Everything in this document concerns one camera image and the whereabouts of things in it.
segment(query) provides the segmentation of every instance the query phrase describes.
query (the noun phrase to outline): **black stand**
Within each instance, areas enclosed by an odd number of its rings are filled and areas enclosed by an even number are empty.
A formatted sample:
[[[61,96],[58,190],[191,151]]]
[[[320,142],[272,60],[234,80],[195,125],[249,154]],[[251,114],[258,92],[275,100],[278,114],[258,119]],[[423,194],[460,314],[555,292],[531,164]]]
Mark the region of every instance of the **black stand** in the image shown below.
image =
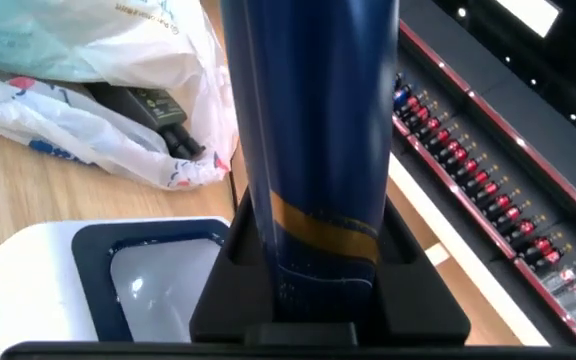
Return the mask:
[[[461,346],[470,322],[390,201],[373,304],[361,323],[277,323],[255,215],[244,195],[190,323],[193,342],[247,345]]]

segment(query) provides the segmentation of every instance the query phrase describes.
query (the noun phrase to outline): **white plastic bag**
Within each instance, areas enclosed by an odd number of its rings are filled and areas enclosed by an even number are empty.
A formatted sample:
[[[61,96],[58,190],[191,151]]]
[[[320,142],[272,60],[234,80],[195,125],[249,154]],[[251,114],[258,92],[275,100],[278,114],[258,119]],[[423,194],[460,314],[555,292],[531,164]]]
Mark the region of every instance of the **white plastic bag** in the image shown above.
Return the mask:
[[[203,102],[193,115],[201,117],[191,117],[193,130],[200,129],[191,133],[206,146],[198,161],[172,158],[157,133],[84,95],[26,77],[0,81],[0,135],[160,188],[190,189],[223,179],[234,152],[234,109],[220,105],[221,94],[213,97],[208,82],[201,77],[198,86]]]
[[[0,0],[0,71],[176,89],[224,63],[206,23],[199,0]]]

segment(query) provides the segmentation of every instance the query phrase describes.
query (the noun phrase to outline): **black power adapter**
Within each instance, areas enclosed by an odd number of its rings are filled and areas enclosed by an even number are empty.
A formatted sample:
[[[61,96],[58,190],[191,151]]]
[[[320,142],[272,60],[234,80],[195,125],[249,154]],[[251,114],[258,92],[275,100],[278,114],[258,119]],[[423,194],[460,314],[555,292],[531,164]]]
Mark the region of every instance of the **black power adapter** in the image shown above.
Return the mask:
[[[165,90],[112,86],[108,83],[85,86],[99,104],[161,135],[171,156],[189,160],[205,150],[182,126],[188,116]]]

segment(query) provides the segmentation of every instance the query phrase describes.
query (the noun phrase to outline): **cosmetics display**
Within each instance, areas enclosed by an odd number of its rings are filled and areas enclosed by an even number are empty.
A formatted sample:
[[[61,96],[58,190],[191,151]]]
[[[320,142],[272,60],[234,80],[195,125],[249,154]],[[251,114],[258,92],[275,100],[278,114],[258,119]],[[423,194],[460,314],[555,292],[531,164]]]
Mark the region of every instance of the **cosmetics display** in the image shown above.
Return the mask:
[[[400,39],[393,154],[546,340],[576,345],[576,190],[406,24]]]

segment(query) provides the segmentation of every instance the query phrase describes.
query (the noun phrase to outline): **gold band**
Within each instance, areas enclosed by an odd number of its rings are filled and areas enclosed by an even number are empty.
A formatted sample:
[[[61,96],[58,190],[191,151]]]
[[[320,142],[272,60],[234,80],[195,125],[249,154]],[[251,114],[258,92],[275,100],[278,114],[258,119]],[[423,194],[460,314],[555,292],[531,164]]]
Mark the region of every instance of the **gold band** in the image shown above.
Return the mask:
[[[308,216],[274,191],[270,202],[273,220],[295,239],[329,253],[377,263],[377,243],[372,236]]]

